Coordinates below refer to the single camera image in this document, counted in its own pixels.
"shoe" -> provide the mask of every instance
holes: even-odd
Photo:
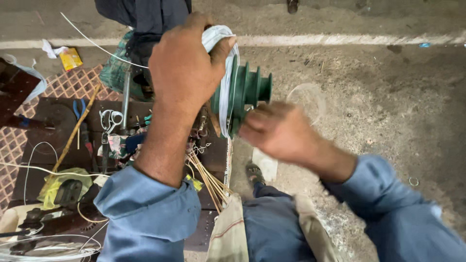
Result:
[[[288,13],[295,14],[298,12],[299,0],[287,0]]]
[[[246,176],[249,180],[249,183],[252,186],[254,186],[254,184],[257,182],[260,182],[265,185],[265,180],[262,176],[262,171],[256,164],[250,163],[246,165]]]

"concrete floor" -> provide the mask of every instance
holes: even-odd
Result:
[[[352,153],[386,157],[406,184],[417,178],[415,189],[437,201],[444,221],[465,238],[466,50],[409,46],[395,52],[386,46],[240,50],[242,61],[273,73],[274,100],[301,83],[321,85],[327,115],[316,129]],[[235,140],[231,188],[245,199],[252,197],[244,174],[251,153],[247,143]],[[377,260],[364,223],[328,197],[315,175],[280,163],[270,184],[310,197],[348,261]]]
[[[2,3],[0,11],[0,21],[9,25],[0,28],[2,41],[77,36],[64,22],[56,23],[59,14],[54,16],[47,10],[70,13],[71,20],[92,37],[119,38],[127,30],[99,16],[92,9],[92,0],[72,4],[50,0],[44,8],[30,0],[8,3]],[[294,16],[277,3],[281,1],[194,0],[193,8],[212,13],[217,22],[242,35],[463,34],[466,28],[461,15],[466,6],[458,0],[302,0]],[[37,24],[35,18],[32,22],[18,20],[37,17],[35,10],[40,11],[46,26]],[[17,30],[18,23],[23,31]],[[60,60],[48,59],[40,49],[2,52],[17,56],[27,66],[36,58],[36,68],[45,77],[62,69]],[[108,59],[96,48],[79,48],[78,52],[85,67]],[[318,84],[326,96],[327,115],[316,129],[350,152],[386,157],[406,184],[409,177],[417,178],[415,189],[437,201],[443,208],[444,221],[466,238],[466,49],[462,45],[247,47],[240,48],[240,53],[243,63],[249,61],[252,68],[261,66],[263,76],[273,73],[274,100],[285,99],[301,83]],[[248,199],[252,190],[245,180],[244,165],[251,158],[252,148],[240,138],[235,139],[233,148],[231,187]],[[377,261],[374,246],[363,233],[364,223],[346,205],[328,197],[316,176],[279,164],[277,179],[270,184],[290,194],[310,197],[348,261]],[[185,256],[186,261],[204,261],[205,253],[185,252]]]

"yellow plastic bag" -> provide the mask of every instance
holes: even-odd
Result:
[[[70,168],[67,170],[60,171],[59,173],[67,173],[67,172],[72,172],[72,173],[77,173],[77,174],[82,174],[82,175],[88,175],[87,171],[84,168],[79,168],[79,167],[74,167]],[[50,175],[46,176],[44,179],[47,181],[49,179]],[[89,190],[90,186],[92,185],[92,179],[90,177],[83,177],[83,176],[77,176],[77,175],[72,175],[72,174],[66,174],[66,175],[56,175],[55,177],[52,178],[50,186],[48,188],[43,188],[41,190],[41,193],[37,197],[37,200],[44,202],[44,205],[42,206],[42,210],[49,210],[53,208],[57,208],[60,205],[55,205],[55,197],[57,197],[57,192],[58,188],[60,188],[61,184],[65,182],[68,179],[75,179],[79,180],[82,182],[82,189],[81,193],[79,194],[79,199]]]
[[[82,65],[81,58],[75,48],[68,48],[60,53],[63,67],[68,72],[71,69]]]

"thin wooden sticks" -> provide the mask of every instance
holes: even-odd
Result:
[[[228,195],[233,194],[233,191],[228,188],[225,184],[220,182],[216,177],[214,177],[210,172],[202,165],[196,152],[191,149],[187,154],[188,161],[193,164],[194,167],[201,174],[204,184],[209,191],[210,196],[212,197],[213,203],[217,212],[220,213],[223,211],[222,202],[228,202]]]

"lattice pattern mat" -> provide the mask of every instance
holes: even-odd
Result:
[[[90,69],[74,69],[69,72],[61,72],[47,78],[47,89],[40,95],[42,97],[67,97],[90,99],[94,88],[100,83],[99,74],[102,65]],[[118,100],[119,94],[104,87],[98,94],[98,100]],[[36,97],[32,101],[23,104],[15,115],[22,114],[33,117],[35,108],[39,102]],[[26,131],[22,129],[3,127],[0,130],[0,155],[2,161],[8,163],[21,162],[23,150],[26,146]],[[18,168],[0,165],[0,217],[8,207],[13,193]]]

